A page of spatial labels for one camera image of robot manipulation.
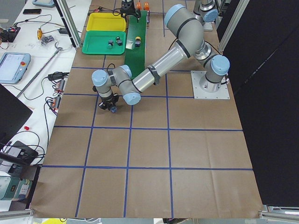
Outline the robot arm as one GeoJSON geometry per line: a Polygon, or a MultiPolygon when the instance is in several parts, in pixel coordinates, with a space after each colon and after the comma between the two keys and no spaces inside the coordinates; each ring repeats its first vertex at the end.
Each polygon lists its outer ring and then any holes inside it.
{"type": "Polygon", "coordinates": [[[128,15],[132,15],[136,18],[137,23],[141,18],[141,11],[138,8],[135,8],[135,4],[133,0],[122,0],[121,1],[121,9],[120,9],[121,17],[127,20],[128,15]]]}
{"type": "Polygon", "coordinates": [[[101,103],[99,108],[116,112],[117,93],[112,86],[119,88],[128,105],[135,105],[141,100],[141,93],[151,85],[158,85],[160,78],[184,59],[194,56],[206,69],[199,81],[199,86],[206,92],[216,92],[227,75],[230,61],[204,40],[201,21],[181,4],[172,6],[165,15],[166,27],[176,36],[174,46],[153,64],[150,64],[137,77],[132,78],[128,65],[122,65],[109,71],[96,70],[92,74],[93,90],[97,92],[101,103]]]}

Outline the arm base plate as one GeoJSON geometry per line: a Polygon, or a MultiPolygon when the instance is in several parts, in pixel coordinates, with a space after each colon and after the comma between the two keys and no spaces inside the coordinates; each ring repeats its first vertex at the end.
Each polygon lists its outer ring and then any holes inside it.
{"type": "Polygon", "coordinates": [[[204,31],[212,31],[213,30],[213,23],[212,22],[204,22],[203,23],[204,31]]]}
{"type": "Polygon", "coordinates": [[[214,84],[206,79],[206,71],[191,71],[194,99],[230,100],[228,85],[222,77],[220,83],[214,84]]]}

